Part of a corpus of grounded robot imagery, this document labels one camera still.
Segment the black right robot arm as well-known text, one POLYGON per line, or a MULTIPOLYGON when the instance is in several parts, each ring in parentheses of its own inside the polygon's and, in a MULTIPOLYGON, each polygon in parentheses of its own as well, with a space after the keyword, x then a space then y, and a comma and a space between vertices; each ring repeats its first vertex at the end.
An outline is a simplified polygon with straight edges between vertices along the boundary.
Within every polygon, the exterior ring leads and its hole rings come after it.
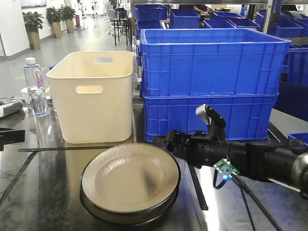
POLYGON ((156 136, 155 146, 166 147, 188 164, 214 167, 225 178, 235 175, 262 182, 275 182, 308 198, 308 149, 271 142, 227 141, 218 134, 169 132, 156 136))

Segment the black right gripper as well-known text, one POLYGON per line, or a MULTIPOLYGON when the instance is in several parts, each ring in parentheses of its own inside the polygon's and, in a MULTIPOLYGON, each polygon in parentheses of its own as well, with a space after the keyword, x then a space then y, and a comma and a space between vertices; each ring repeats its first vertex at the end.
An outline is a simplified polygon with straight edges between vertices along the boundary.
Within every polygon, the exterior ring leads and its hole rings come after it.
POLYGON ((202 132, 189 135, 173 131, 172 136, 155 136, 153 145, 172 145, 172 152, 176 157, 198 168, 214 166, 216 162, 226 158, 230 150, 227 142, 218 139, 215 135, 210 136, 202 132))

